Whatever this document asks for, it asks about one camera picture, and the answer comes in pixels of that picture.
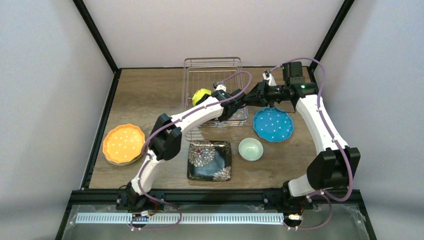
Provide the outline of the yellow green bowl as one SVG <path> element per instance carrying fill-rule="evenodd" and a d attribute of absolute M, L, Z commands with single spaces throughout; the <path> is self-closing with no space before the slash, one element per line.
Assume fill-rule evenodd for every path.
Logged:
<path fill-rule="evenodd" d="M 212 91 L 206 88 L 201 88 L 197 90 L 192 97 L 192 105 L 195 107 L 197 104 L 201 103 L 202 99 L 207 99 L 212 94 Z"/>

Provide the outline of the metal wire dish rack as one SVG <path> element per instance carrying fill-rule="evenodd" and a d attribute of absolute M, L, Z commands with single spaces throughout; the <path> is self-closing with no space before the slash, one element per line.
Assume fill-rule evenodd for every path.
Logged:
<path fill-rule="evenodd" d="M 243 71 L 239 57 L 192 57 L 183 63 L 183 82 L 181 96 L 181 111 L 193 107 L 192 98 L 199 89 L 213 90 L 213 84 L 223 81 L 231 75 Z M 232 93 L 243 89 L 249 81 L 246 73 L 238 74 L 224 82 L 226 92 Z M 248 118 L 247 108 L 238 109 L 231 118 L 219 122 L 216 118 L 199 127 L 236 127 L 242 126 Z"/>

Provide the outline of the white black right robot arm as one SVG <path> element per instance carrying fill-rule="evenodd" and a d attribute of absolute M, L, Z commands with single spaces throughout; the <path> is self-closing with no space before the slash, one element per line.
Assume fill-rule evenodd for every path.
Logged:
<path fill-rule="evenodd" d="M 300 59 L 279 65 L 283 85 L 273 83 L 271 70 L 263 80 L 242 98 L 243 106 L 271 107 L 274 103 L 290 101 L 299 113 L 312 136 L 317 156 L 306 173 L 286 181 L 282 190 L 287 200 L 327 196 L 344 202 L 354 190 L 354 175 L 361 158 L 356 147 L 349 147 L 332 123 L 315 82 L 306 82 Z"/>

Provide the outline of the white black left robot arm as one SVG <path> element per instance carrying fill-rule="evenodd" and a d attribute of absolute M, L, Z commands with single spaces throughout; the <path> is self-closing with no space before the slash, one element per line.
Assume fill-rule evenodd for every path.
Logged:
<path fill-rule="evenodd" d="M 172 116 L 158 117 L 150 136 L 141 149 L 144 162 L 136 176 L 126 185 L 126 205 L 135 207 L 147 197 L 161 164 L 173 159 L 181 150 L 182 138 L 187 132 L 203 123 L 229 119 L 244 103 L 243 90 L 227 93 L 216 90 L 204 94 L 194 107 Z"/>

